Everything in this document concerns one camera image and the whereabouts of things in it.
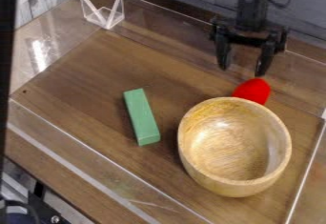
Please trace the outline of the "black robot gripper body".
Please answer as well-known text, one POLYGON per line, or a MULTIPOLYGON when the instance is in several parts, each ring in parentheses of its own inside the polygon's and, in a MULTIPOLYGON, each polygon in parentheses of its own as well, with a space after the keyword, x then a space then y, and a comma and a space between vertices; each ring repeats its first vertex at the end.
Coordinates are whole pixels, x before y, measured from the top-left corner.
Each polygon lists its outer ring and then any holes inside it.
POLYGON ((259 48, 265 43, 270 34, 277 35, 277 48, 274 53, 286 51, 286 40, 289 34, 289 28, 284 27, 276 23, 268 22, 266 26, 261 31, 245 31, 238 29, 234 24, 235 20, 229 17, 221 17, 215 15, 209 23, 211 24, 211 30, 209 39, 215 40, 215 35, 221 28, 229 31, 229 38, 231 42, 238 45, 251 46, 259 48))

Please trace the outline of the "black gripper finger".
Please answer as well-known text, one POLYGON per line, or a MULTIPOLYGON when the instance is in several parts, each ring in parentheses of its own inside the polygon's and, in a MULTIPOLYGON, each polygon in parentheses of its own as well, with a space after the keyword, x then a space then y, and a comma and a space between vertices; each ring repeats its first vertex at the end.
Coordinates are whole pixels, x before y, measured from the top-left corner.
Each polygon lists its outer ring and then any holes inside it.
POLYGON ((219 68, 226 71, 231 65, 231 42, 226 35, 215 35, 217 59, 219 68))
POLYGON ((255 67, 255 77, 262 77, 270 68, 277 49, 276 41, 266 41, 261 47, 261 53, 258 57, 257 67, 255 67))

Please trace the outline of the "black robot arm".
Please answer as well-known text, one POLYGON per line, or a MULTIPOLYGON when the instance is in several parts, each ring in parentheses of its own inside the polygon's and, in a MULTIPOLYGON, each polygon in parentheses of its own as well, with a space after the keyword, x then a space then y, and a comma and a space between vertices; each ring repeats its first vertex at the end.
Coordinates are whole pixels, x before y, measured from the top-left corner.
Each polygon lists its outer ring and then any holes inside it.
POLYGON ((237 0, 235 18, 219 21, 211 19, 210 40, 215 45, 219 68, 226 71, 231 65, 231 45, 261 49, 255 77, 262 77, 272 66, 277 53, 286 50, 289 30, 268 21, 269 5, 285 9, 292 0, 237 0))

